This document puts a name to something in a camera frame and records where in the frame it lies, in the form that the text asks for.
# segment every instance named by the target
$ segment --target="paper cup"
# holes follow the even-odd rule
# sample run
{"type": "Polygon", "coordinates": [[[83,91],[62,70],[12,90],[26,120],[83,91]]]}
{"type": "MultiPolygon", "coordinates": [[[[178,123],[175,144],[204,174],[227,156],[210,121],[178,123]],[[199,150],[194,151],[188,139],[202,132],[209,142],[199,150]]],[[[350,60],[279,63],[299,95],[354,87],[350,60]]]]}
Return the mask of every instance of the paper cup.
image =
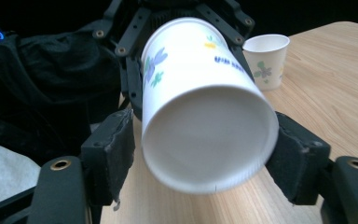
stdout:
{"type": "Polygon", "coordinates": [[[245,59],[261,91],[272,91],[281,86],[289,43],[289,37],[284,35],[259,35],[243,44],[245,59]]]}
{"type": "Polygon", "coordinates": [[[206,21],[170,21],[142,54],[142,147],[151,173],[186,193],[230,189],[267,161],[276,115],[206,21]]]}

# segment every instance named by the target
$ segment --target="wooden table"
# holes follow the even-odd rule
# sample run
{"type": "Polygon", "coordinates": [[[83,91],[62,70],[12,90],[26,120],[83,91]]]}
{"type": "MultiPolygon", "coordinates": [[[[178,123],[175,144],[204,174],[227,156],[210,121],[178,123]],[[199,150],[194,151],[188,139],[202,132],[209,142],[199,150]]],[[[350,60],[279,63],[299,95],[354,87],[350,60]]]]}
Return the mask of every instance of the wooden table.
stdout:
{"type": "MultiPolygon", "coordinates": [[[[337,22],[290,36],[282,86],[265,92],[283,112],[332,146],[331,159],[358,157],[358,24],[337,22]]],[[[266,169],[243,185],[214,195],[186,195],[148,171],[135,121],[135,162],[121,207],[103,210],[102,223],[322,223],[320,206],[287,202],[266,169]]]]}

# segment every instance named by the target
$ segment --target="white cloth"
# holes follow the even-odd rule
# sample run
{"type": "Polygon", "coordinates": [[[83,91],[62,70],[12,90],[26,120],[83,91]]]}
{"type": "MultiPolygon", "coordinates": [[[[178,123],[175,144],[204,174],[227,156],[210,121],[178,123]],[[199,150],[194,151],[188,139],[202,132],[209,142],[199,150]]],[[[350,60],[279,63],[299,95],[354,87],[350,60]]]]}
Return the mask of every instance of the white cloth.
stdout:
{"type": "Polygon", "coordinates": [[[27,157],[0,147],[0,202],[34,187],[40,167],[27,157]]]}

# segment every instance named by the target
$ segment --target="white paper cup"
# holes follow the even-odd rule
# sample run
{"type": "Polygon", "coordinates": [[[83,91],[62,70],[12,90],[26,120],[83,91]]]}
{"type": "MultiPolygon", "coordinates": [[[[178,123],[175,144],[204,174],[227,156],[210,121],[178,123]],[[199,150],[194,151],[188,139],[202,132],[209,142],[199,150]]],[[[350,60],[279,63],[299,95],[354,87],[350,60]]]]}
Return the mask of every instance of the white paper cup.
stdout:
{"type": "Polygon", "coordinates": [[[164,24],[146,43],[142,63],[142,147],[160,182],[213,193],[262,168],[277,140],[276,115],[211,24],[164,24]]]}
{"type": "Polygon", "coordinates": [[[261,91],[272,91],[281,86],[289,43],[290,39],[285,35],[259,35],[243,44],[245,59],[261,91]]]}

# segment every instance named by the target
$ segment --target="small paper cup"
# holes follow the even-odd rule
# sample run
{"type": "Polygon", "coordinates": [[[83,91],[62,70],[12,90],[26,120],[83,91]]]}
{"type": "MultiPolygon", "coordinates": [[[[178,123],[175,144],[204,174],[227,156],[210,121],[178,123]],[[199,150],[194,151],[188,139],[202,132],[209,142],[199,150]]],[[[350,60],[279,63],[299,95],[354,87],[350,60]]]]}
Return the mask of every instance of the small paper cup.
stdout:
{"type": "Polygon", "coordinates": [[[285,35],[259,35],[243,44],[245,59],[261,91],[272,91],[281,86],[289,43],[290,39],[285,35]]]}
{"type": "Polygon", "coordinates": [[[275,112],[210,23],[181,18],[164,24],[141,60],[142,147],[160,182],[214,193],[263,167],[278,136],[275,112]]]}

